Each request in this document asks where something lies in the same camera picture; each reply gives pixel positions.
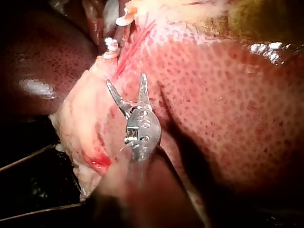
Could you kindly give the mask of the right arm instrument jaw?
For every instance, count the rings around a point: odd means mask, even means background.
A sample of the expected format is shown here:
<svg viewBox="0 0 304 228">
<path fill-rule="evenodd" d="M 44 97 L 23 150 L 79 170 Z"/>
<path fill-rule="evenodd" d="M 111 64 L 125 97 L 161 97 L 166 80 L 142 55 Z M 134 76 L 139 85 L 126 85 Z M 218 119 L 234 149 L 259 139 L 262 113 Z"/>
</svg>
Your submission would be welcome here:
<svg viewBox="0 0 304 228">
<path fill-rule="evenodd" d="M 118 108 L 120 109 L 120 111 L 123 113 L 125 118 L 130 118 L 130 116 L 132 115 L 132 108 L 133 108 L 133 104 L 130 101 L 125 100 L 116 90 L 116 88 L 114 87 L 114 85 L 111 83 L 110 80 L 106 81 L 106 85 L 108 87 L 108 90 L 114 100 L 114 102 L 116 103 L 116 105 L 118 106 Z"/>
<path fill-rule="evenodd" d="M 139 78 L 137 106 L 152 111 L 152 105 L 148 93 L 147 75 L 145 73 L 141 73 Z"/>
</svg>

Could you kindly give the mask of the right arm instrument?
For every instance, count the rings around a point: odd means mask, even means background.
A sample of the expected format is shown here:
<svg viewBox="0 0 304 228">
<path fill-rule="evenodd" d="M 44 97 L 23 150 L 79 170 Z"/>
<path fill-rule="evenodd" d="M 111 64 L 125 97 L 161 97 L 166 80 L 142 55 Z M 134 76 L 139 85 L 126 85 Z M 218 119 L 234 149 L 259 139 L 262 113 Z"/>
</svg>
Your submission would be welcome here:
<svg viewBox="0 0 304 228">
<path fill-rule="evenodd" d="M 132 151 L 132 161 L 147 160 L 161 140 L 161 126 L 155 113 L 145 107 L 131 109 L 124 143 Z"/>
</svg>

